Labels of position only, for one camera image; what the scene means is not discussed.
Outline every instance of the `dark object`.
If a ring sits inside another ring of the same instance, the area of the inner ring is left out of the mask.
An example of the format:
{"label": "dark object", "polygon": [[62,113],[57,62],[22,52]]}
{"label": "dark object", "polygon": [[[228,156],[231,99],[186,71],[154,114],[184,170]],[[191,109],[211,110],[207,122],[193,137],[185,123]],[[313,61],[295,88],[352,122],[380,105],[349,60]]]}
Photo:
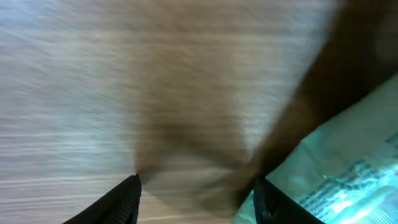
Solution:
{"label": "dark object", "polygon": [[132,175],[64,224],[136,224],[140,197],[141,181]]}
{"label": "dark object", "polygon": [[257,224],[323,223],[265,178],[256,180],[253,201]]}

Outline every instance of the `wood grain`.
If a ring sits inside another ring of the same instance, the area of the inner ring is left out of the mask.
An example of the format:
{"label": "wood grain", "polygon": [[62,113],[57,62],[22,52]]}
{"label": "wood grain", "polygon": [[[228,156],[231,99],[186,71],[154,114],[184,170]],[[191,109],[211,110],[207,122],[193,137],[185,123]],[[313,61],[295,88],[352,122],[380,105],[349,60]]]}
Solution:
{"label": "wood grain", "polygon": [[339,8],[2,0],[0,223],[64,222],[148,166],[139,223],[228,223],[200,189],[270,134]]}

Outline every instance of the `wooden floor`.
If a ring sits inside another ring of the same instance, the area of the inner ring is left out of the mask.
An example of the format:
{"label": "wooden floor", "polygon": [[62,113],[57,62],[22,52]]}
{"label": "wooden floor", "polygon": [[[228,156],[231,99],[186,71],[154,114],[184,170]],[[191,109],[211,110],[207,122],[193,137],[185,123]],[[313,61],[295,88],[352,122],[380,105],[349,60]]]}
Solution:
{"label": "wooden floor", "polygon": [[62,223],[140,167],[139,223],[229,223],[199,191],[271,132],[338,2],[0,1],[0,223]]}

